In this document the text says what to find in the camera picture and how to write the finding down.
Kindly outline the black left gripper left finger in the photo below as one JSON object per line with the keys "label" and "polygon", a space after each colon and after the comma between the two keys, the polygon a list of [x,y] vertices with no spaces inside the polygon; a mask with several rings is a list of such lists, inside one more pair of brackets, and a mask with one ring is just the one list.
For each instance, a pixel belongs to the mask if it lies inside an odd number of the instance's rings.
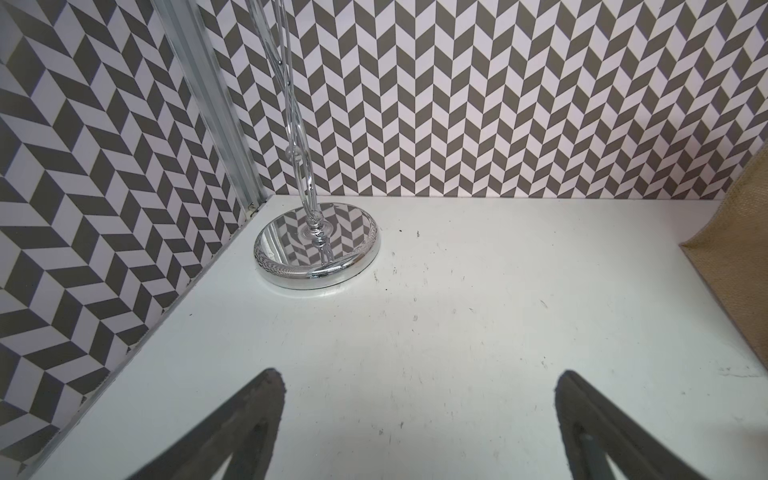
{"label": "black left gripper left finger", "polygon": [[268,368],[161,455],[131,475],[133,479],[264,479],[285,405],[281,374]]}

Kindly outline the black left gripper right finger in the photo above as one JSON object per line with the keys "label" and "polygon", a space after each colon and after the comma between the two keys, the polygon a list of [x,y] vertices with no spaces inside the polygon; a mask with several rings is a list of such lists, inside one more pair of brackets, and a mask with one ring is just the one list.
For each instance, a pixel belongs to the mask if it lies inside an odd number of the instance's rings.
{"label": "black left gripper right finger", "polygon": [[701,479],[581,375],[566,370],[555,388],[562,441],[574,479]]}

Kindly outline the red burlap Christmas bag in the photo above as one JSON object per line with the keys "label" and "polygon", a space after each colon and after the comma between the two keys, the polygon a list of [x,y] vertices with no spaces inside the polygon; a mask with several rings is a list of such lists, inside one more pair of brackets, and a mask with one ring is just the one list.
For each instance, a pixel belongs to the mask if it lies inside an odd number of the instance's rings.
{"label": "red burlap Christmas bag", "polygon": [[680,245],[762,365],[767,364],[767,148],[712,219]]}

